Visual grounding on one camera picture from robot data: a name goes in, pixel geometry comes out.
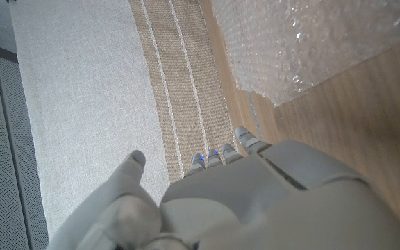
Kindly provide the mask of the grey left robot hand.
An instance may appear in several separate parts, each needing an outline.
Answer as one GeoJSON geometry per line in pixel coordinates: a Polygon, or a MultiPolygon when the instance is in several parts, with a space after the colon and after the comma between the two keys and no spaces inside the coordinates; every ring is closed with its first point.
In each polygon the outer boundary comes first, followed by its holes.
{"type": "Polygon", "coordinates": [[[358,172],[306,144],[197,154],[160,203],[132,151],[67,218],[50,249],[400,249],[400,220],[358,172]]]}

